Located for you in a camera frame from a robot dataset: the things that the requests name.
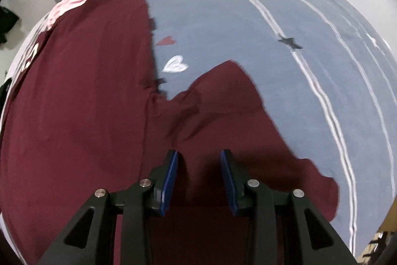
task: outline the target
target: metal bolt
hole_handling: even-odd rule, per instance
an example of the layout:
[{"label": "metal bolt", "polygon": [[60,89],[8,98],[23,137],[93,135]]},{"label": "metal bolt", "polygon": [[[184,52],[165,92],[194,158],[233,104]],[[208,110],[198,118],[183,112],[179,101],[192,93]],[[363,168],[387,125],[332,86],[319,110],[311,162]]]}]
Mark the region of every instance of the metal bolt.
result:
[{"label": "metal bolt", "polygon": [[247,184],[251,187],[251,188],[256,188],[259,187],[259,181],[258,180],[248,180]]},{"label": "metal bolt", "polygon": [[150,181],[149,179],[143,179],[139,182],[139,185],[143,188],[146,188],[148,186],[150,186],[152,184],[152,181]]},{"label": "metal bolt", "polygon": [[101,198],[106,194],[106,190],[105,189],[98,189],[95,191],[95,197],[97,198]]},{"label": "metal bolt", "polygon": [[303,198],[304,197],[304,192],[301,189],[295,189],[293,194],[297,198]]}]

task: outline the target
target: maroon shirt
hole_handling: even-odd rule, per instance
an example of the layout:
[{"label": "maroon shirt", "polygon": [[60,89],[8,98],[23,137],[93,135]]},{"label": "maroon shirt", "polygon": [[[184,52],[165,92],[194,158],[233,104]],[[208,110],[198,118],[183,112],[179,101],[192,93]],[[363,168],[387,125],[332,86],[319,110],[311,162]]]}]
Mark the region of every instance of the maroon shirt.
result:
[{"label": "maroon shirt", "polygon": [[128,188],[169,149],[183,159],[169,213],[151,221],[156,264],[243,264],[247,220],[228,210],[222,149],[335,215],[336,183],[292,155],[236,63],[167,101],[151,42],[145,0],[87,0],[39,36],[5,107],[0,151],[0,208],[29,265],[96,189]]}]

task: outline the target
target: red heart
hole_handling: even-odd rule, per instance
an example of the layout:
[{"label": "red heart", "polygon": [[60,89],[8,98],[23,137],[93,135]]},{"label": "red heart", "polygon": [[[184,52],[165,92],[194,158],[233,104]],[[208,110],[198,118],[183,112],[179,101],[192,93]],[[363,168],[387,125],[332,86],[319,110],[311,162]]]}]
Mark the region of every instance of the red heart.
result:
[{"label": "red heart", "polygon": [[176,43],[176,41],[173,40],[172,36],[170,35],[170,36],[167,36],[166,38],[163,38],[160,42],[158,42],[156,44],[156,46],[157,45],[172,45],[172,44],[175,44],[175,43]]}]

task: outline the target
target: black star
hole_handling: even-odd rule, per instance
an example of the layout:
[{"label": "black star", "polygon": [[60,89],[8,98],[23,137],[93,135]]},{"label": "black star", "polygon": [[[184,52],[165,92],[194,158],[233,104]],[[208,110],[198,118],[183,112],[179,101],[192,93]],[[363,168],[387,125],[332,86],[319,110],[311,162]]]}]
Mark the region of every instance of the black star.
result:
[{"label": "black star", "polygon": [[281,43],[284,43],[286,45],[289,45],[292,49],[294,49],[294,50],[295,49],[303,49],[303,47],[301,47],[300,45],[295,43],[294,38],[283,38],[281,35],[280,35],[280,37],[281,37],[281,39],[278,41]]}]

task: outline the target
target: triangular cutout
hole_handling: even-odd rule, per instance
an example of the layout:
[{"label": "triangular cutout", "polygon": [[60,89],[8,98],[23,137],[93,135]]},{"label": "triangular cutout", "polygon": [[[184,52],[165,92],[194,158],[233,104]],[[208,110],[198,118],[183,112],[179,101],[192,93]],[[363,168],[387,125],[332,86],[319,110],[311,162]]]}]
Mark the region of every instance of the triangular cutout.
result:
[{"label": "triangular cutout", "polygon": [[81,249],[85,248],[87,246],[88,235],[90,233],[93,218],[94,209],[90,208],[65,238],[64,243]]},{"label": "triangular cutout", "polygon": [[306,218],[313,250],[331,247],[333,245],[333,240],[314,213],[310,209],[306,209],[304,211],[304,216]]}]

